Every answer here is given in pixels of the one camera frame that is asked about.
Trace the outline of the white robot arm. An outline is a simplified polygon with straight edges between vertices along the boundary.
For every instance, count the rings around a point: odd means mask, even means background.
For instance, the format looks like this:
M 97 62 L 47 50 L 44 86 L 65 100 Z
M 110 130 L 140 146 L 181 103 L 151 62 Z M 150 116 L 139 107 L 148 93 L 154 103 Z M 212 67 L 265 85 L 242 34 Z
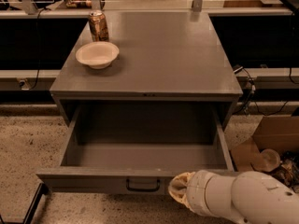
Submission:
M 234 224 L 299 224 L 298 195 L 260 172 L 183 173 L 171 180 L 168 192 L 203 217 L 222 217 Z

